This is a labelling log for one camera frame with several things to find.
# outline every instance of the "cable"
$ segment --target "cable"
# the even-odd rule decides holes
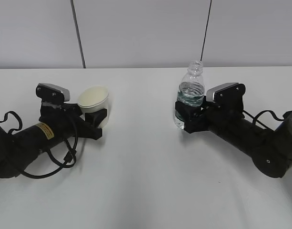
[[[255,125],[256,122],[258,121],[258,118],[259,118],[261,115],[263,115],[265,112],[269,112],[269,113],[273,116],[273,118],[274,118],[275,120],[279,121],[279,122],[284,121],[284,119],[278,118],[277,115],[274,113],[274,111],[271,111],[271,110],[265,110],[265,111],[261,111],[259,114],[257,114],[257,115],[253,118],[253,120],[252,120],[252,124]]]
[[[250,113],[248,113],[247,111],[244,111],[244,110],[243,110],[243,113],[247,114],[247,115],[248,115],[250,118],[252,118],[253,121],[254,121],[255,117],[252,116]],[[263,124],[262,122],[260,122],[259,120],[256,120],[256,122],[259,123],[260,125],[262,125],[264,128],[269,129],[269,130],[272,130],[272,129],[270,129],[268,126],[266,126],[265,124]]]
[[[21,118],[19,117],[19,115],[17,113],[15,113],[14,111],[9,111],[7,112],[5,115],[4,115],[4,120],[3,121],[0,121],[0,123],[2,122],[6,122],[7,119],[8,119],[8,114],[12,114],[13,116],[16,117],[16,119],[18,120],[19,122],[19,128],[18,129],[11,129],[8,133],[12,136],[12,132],[13,131],[19,131],[22,129],[23,127],[23,124],[22,124],[22,120]],[[47,178],[47,177],[51,177],[53,175],[55,175],[56,173],[60,172],[63,168],[71,168],[73,167],[76,162],[77,162],[77,158],[75,156],[76,154],[76,147],[77,147],[77,144],[78,144],[78,129],[76,127],[76,124],[75,122],[73,121],[73,119],[67,115],[67,118],[69,119],[69,121],[71,122],[72,124],[72,127],[74,129],[74,132],[75,132],[75,141],[74,141],[74,145],[73,145],[73,148],[70,146],[70,143],[68,142],[68,140],[65,138],[64,139],[64,143],[65,145],[67,146],[68,148],[68,152],[64,158],[64,163],[61,163],[60,161],[58,161],[51,153],[51,150],[48,149],[46,152],[47,154],[49,155],[51,161],[55,164],[57,164],[59,166],[59,168],[55,169],[54,171],[50,172],[50,173],[47,173],[47,174],[44,174],[44,175],[33,175],[33,174],[30,174],[30,173],[27,173],[25,172],[23,169],[21,169],[19,166],[16,165],[16,163],[8,156],[6,156],[6,159],[7,161],[16,169],[18,170],[22,175],[28,177],[28,178],[32,178],[32,179],[43,179],[43,178]]]
[[[64,168],[71,168],[71,167],[73,167],[73,166],[76,164],[76,162],[77,162],[77,158],[76,158],[75,154],[76,154],[76,147],[77,147],[77,144],[78,144],[78,129],[77,129],[76,124],[75,124],[75,122],[73,121],[73,119],[72,119],[69,115],[66,115],[66,116],[67,116],[67,118],[70,120],[70,122],[71,122],[71,124],[72,124],[72,126],[73,126],[73,128],[74,128],[74,132],[75,132],[75,141],[74,141],[73,148],[70,146],[68,140],[67,140],[66,138],[64,139],[64,143],[65,143],[65,145],[67,146],[67,148],[68,148],[68,150],[69,150],[69,151],[67,152],[67,154],[66,154],[64,160],[67,161],[67,163],[69,163],[72,159],[74,160],[74,162],[73,162],[72,164],[70,164],[70,165],[66,165],[66,166],[64,166]],[[53,156],[53,154],[51,153],[51,150],[50,150],[50,149],[46,150],[46,152],[47,152],[48,156],[50,157],[50,159],[52,160],[53,163],[55,163],[55,164],[58,165],[58,166],[62,166],[62,165],[63,165],[60,161],[58,161],[58,160]]]
[[[8,114],[13,115],[17,119],[17,121],[19,122],[19,127],[17,129],[13,128],[13,129],[10,129],[8,131],[8,134],[11,135],[13,131],[20,131],[23,128],[23,122],[22,122],[22,119],[20,118],[20,116],[16,112],[8,111],[7,113],[5,113],[4,119],[2,121],[0,121],[0,123],[4,123],[8,120]]]

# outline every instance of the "label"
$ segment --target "label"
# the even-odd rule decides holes
[[[51,130],[51,128],[47,124],[38,123],[36,124],[36,126],[39,127],[43,131],[43,133],[45,134],[48,140],[52,139],[55,136],[54,132]]]

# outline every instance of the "water bottle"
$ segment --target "water bottle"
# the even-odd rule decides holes
[[[187,73],[179,85],[177,101],[193,107],[202,104],[205,92],[202,73],[201,61],[192,61],[189,64]],[[174,112],[174,122],[180,129],[184,129],[184,120],[177,111]]]

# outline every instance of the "table surface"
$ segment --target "table surface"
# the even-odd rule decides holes
[[[37,123],[38,83],[71,92],[110,90],[103,137],[87,140],[79,162],[53,177],[0,179],[0,228],[16,229],[292,229],[292,168],[282,179],[210,132],[188,134],[173,122],[184,68],[0,70],[0,119],[16,111],[24,127]],[[292,110],[292,67],[204,68],[206,89],[246,85],[245,110]],[[260,118],[278,126],[268,114]],[[2,125],[8,130],[14,119]],[[53,153],[63,158],[66,148]],[[55,169],[46,154],[27,171]]]

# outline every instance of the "paper cup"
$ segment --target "paper cup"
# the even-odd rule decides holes
[[[103,108],[107,109],[107,117],[99,124],[103,128],[109,119],[109,91],[106,87],[95,86],[85,90],[78,98],[77,104],[83,114],[93,113]]]

